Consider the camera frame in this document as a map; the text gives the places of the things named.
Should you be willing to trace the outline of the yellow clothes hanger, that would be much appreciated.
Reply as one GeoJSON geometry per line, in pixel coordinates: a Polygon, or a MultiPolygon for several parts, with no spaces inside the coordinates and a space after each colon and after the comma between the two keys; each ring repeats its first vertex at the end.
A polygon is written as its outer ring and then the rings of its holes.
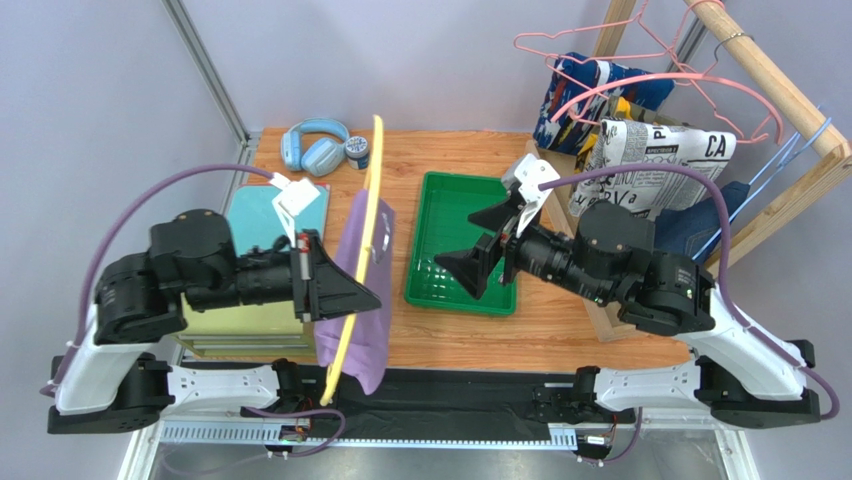
{"type": "MultiPolygon", "coordinates": [[[[363,188],[367,191],[367,198],[364,210],[365,219],[363,222],[362,235],[359,243],[356,273],[354,275],[355,279],[360,283],[362,283],[366,279],[371,258],[375,223],[380,198],[383,153],[384,121],[378,114],[374,114],[373,149],[370,154],[370,163],[367,168],[367,173],[363,183],[363,188]]],[[[333,396],[337,390],[337,386],[342,375],[356,321],[356,314],[350,314],[345,318],[342,327],[341,338],[338,343],[338,349],[335,354],[334,361],[327,368],[326,386],[322,396],[320,397],[321,406],[329,406],[333,402],[333,396]]]]}

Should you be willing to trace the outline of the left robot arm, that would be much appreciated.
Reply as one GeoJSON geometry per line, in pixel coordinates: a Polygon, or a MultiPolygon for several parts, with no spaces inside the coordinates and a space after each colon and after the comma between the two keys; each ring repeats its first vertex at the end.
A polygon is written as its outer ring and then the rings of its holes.
{"type": "Polygon", "coordinates": [[[292,417],[304,398],[293,362],[184,368],[151,348],[187,327],[187,311],[287,303],[298,320],[313,322],[381,306],[314,230],[238,254],[228,221],[196,209],[153,226],[150,239],[146,251],[108,265],[84,299],[82,342],[53,360],[49,433],[126,433],[186,412],[292,417]]]}

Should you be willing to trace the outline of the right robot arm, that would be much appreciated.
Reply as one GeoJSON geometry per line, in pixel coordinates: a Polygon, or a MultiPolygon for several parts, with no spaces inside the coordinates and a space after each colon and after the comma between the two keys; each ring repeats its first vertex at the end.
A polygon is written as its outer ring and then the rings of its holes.
{"type": "Polygon", "coordinates": [[[813,364],[811,343],[739,324],[701,265],[655,248],[650,221],[601,202],[567,236],[538,221],[522,227],[515,209],[505,201],[472,213],[483,235],[468,250],[438,254],[436,263],[474,298],[483,296],[496,267],[504,282],[526,272],[597,306],[617,304],[620,321],[691,350],[690,360],[665,368],[577,369],[563,395],[567,422],[609,420],[640,407],[701,409],[749,429],[820,420],[818,395],[796,368],[813,364]]]}

